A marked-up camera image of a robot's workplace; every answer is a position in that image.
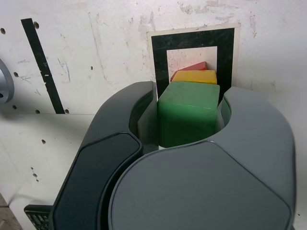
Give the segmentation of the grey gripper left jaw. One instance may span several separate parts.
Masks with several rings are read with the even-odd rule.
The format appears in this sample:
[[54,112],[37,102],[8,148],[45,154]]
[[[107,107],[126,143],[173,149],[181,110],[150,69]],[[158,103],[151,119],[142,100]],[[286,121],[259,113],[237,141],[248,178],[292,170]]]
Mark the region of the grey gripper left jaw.
[[156,84],[131,84],[95,114],[50,213],[52,230],[106,230],[110,197],[122,173],[158,150]]

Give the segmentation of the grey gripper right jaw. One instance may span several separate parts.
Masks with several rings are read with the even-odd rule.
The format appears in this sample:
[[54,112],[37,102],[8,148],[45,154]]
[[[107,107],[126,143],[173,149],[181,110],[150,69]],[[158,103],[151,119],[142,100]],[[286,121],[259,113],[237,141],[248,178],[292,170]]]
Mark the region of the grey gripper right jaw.
[[295,140],[285,117],[258,93],[223,96],[226,125],[205,140],[162,149],[119,178],[111,230],[290,230]]

